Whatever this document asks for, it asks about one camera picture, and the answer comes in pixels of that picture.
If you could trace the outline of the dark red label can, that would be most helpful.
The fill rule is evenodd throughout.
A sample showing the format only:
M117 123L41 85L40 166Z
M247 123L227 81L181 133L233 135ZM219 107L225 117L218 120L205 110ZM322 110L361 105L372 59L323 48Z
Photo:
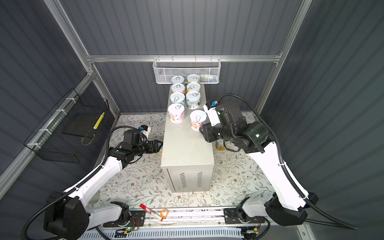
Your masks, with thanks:
M206 123L207 114L202 110L192 111L190 114L191 128L194 131L199 131L200 128Z

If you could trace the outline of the pink label can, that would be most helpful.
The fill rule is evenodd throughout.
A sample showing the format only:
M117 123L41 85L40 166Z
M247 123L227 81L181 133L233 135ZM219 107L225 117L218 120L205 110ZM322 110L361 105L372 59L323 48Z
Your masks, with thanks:
M183 104L175 103L168 107L169 117L172 123L180 124L185 119L185 107Z

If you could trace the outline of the silver top can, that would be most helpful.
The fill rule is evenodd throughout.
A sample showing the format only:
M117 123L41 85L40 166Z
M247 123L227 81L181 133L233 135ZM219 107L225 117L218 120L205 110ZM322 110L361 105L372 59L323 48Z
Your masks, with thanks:
M201 94L197 91L190 91L186 94L188 109L198 109L201 104Z

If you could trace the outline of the yellow label can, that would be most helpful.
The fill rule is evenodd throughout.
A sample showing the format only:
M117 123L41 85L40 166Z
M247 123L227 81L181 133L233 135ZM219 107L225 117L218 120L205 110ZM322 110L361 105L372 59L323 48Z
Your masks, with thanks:
M200 92L201 85L199 83L189 83L186 86L187 92Z

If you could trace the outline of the green label can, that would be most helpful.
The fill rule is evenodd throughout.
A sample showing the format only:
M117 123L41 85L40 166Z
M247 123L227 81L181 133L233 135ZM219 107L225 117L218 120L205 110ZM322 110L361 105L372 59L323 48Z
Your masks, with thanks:
M199 75L196 75L196 74L191 74L191 75L188 75L187 76L187 82L188 84L190 83L200 83L200 76Z

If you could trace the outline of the orange label can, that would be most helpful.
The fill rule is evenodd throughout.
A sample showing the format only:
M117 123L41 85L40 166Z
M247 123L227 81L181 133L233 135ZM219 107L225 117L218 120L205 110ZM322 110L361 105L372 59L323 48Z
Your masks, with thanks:
M182 93L186 94L186 86L184 84L173 84L171 86L171 92L173 93Z

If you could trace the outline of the teal label can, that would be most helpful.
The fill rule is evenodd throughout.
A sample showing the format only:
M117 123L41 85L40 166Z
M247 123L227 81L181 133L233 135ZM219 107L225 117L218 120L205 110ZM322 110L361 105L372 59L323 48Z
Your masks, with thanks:
M171 83L174 84L184 84L185 78L183 76L173 76L171 78Z

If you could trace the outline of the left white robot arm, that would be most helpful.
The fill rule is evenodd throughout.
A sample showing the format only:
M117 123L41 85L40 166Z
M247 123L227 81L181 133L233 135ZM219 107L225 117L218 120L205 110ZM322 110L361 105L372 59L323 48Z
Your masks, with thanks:
M163 142L149 140L150 128L128 128L123 141L108 148L104 160L83 179L65 190L53 193L45 210L44 230L59 238L76 240L87 230L108 222L126 226L131 222L129 206L118 201L88 210L91 198L115 174L135 163L144 154L159 153Z

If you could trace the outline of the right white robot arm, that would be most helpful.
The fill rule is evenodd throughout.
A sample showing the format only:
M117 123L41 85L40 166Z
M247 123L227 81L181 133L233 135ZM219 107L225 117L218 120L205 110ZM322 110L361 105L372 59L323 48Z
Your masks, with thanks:
M308 214L308 205L287 179L280 162L275 137L261 122L247 123L238 104L219 104L209 100L204 105L209 122L200 128L208 142L230 142L244 151L262 169L275 192L264 203L265 213L281 226L301 225Z

